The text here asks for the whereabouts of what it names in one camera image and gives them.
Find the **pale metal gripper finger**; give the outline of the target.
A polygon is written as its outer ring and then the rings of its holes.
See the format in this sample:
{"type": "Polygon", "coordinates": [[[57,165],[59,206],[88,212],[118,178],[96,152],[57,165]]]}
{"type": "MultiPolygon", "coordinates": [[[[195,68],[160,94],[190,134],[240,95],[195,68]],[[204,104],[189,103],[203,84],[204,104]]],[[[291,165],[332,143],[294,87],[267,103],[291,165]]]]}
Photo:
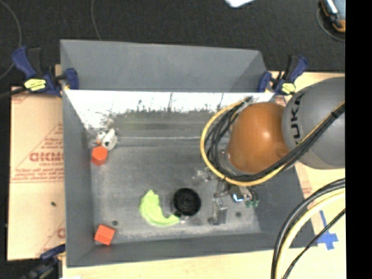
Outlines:
{"type": "Polygon", "coordinates": [[[209,168],[196,169],[192,176],[193,185],[201,185],[203,183],[209,183],[215,179],[214,174],[209,168]]]}
{"type": "Polygon", "coordinates": [[[212,205],[212,215],[208,218],[210,225],[225,224],[227,220],[228,207],[221,198],[214,198],[212,205]]]}

